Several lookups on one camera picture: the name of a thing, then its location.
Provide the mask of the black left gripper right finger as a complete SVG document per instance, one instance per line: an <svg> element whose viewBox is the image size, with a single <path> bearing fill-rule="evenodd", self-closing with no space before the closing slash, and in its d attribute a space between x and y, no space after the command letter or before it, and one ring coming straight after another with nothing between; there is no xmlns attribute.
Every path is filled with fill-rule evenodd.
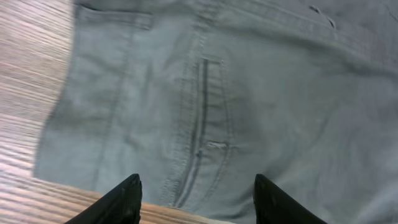
<svg viewBox="0 0 398 224"><path fill-rule="evenodd" d="M262 174L253 192L257 224L326 224Z"/></svg>

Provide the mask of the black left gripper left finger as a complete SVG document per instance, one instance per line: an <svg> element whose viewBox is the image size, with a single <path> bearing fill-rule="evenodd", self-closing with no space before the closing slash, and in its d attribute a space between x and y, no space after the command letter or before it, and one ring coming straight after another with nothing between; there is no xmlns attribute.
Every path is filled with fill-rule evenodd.
<svg viewBox="0 0 398 224"><path fill-rule="evenodd" d="M139 224L142 182L132 174L65 224Z"/></svg>

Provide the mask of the grey cotton shorts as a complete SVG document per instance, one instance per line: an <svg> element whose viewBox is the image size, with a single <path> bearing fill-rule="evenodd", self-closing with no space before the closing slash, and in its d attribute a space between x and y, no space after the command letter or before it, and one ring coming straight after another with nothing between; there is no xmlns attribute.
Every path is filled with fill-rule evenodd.
<svg viewBox="0 0 398 224"><path fill-rule="evenodd" d="M75 1L34 176L254 223L263 174L328 223L397 222L396 1Z"/></svg>

